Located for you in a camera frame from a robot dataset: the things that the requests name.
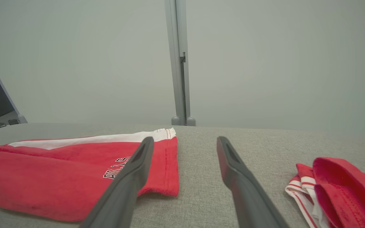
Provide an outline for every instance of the red and white fabric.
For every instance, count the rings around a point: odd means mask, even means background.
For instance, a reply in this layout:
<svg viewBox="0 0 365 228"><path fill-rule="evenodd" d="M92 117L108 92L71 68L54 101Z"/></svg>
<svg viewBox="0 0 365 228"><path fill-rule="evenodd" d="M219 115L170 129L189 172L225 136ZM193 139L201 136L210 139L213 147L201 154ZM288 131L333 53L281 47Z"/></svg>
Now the red and white fabric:
<svg viewBox="0 0 365 228"><path fill-rule="evenodd" d="M0 207L63 221L83 220L141 141L155 140L146 185L139 195L178 195L176 132L153 132L0 146Z"/></svg>
<svg viewBox="0 0 365 228"><path fill-rule="evenodd" d="M298 174L290 180L285 191L295 199L311 228L329 228L329 221L316 199L316 181L312 168L297 164L297 169Z"/></svg>
<svg viewBox="0 0 365 228"><path fill-rule="evenodd" d="M312 168L297 168L285 191L297 201L311 228L365 228L365 173L330 157L315 159Z"/></svg>

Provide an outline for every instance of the white stripe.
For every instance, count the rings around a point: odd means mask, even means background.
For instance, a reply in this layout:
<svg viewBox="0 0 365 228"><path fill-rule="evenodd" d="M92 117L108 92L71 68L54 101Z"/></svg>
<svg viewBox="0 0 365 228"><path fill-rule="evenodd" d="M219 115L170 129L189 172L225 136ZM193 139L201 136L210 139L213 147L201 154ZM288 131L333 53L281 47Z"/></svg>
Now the white stripe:
<svg viewBox="0 0 365 228"><path fill-rule="evenodd" d="M155 142L172 139L176 136L174 128L159 129L156 131L142 131L134 134L120 134L110 136L93 136L85 138L73 138L73 139L55 139L55 140L35 140L35 141L21 141L9 144L9 146L28 146L41 148L46 150L56 149L63 146L70 146L84 143L114 143L114 142L131 142L140 143L145 137L151 136Z"/></svg>
<svg viewBox="0 0 365 228"><path fill-rule="evenodd" d="M316 185L315 178L312 178L312 177L309 177L309 176L301 177L301 182L308 182L308 183Z"/></svg>
<svg viewBox="0 0 365 228"><path fill-rule="evenodd" d="M298 193L297 191L291 191L290 189L285 189L285 191L288 193L288 195L292 196L295 199L295 202L297 202L299 209L301 210L302 215L304 216L305 220L307 221L310 228L315 228L313 224L315 224L317 227L319 226L319 221L316 218L312 218L313 221L310 220L308 214L310 215L313 210L313 205L311 202L304 196L302 193Z"/></svg>
<svg viewBox="0 0 365 228"><path fill-rule="evenodd" d="M285 188L285 190L287 190L287 189L289 189L289 190L290 189L293 189L293 190L300 191L300 192L303 192L303 193L308 194L307 190L305 190L305 189L302 188L301 182L300 181L297 181L297 180L290 181L289 185L287 185L287 187Z"/></svg>

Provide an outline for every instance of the gray tabletop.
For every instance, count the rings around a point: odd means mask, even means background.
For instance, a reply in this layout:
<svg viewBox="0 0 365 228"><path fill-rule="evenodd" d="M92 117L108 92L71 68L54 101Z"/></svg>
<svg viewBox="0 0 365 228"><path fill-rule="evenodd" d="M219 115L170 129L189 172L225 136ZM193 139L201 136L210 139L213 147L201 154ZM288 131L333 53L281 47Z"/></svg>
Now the gray tabletop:
<svg viewBox="0 0 365 228"><path fill-rule="evenodd" d="M222 182L217 136L226 136L259 180L290 227L307 227L297 204L284 192L297 173L296 163L316 157L340 157L365 172L365 140L286 130L173 126L178 139L178 197L140 196L131 227L237 227L230 191ZM69 138L154 131L171 126L111 124L18 124L0 129L0 145L33 138ZM67 228L57 222L0 208L0 227Z"/></svg>

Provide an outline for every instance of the white wall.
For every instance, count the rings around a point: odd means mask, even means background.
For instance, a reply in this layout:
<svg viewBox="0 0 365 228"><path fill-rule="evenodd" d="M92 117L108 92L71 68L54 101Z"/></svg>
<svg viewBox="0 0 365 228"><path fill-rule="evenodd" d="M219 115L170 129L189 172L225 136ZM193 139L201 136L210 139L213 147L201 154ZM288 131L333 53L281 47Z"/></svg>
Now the white wall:
<svg viewBox="0 0 365 228"><path fill-rule="evenodd" d="M187 0L198 126L365 135L365 1Z"/></svg>
<svg viewBox="0 0 365 228"><path fill-rule="evenodd" d="M170 124L163 0L0 0L0 78L32 122Z"/></svg>

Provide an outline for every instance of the vertical metal column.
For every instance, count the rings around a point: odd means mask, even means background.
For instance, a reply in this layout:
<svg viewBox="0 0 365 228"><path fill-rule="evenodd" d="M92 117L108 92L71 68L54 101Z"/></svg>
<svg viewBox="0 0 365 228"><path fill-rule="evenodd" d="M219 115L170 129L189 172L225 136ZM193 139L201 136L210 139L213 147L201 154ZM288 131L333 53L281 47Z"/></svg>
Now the vertical metal column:
<svg viewBox="0 0 365 228"><path fill-rule="evenodd" d="M167 23L168 45L170 48L171 73L173 77L176 117L172 125L185 125L184 91L181 77L181 65L178 46L177 12L175 0L165 0L165 18Z"/></svg>
<svg viewBox="0 0 365 228"><path fill-rule="evenodd" d="M165 14L177 112L172 123L195 126L190 110L185 0L165 0Z"/></svg>

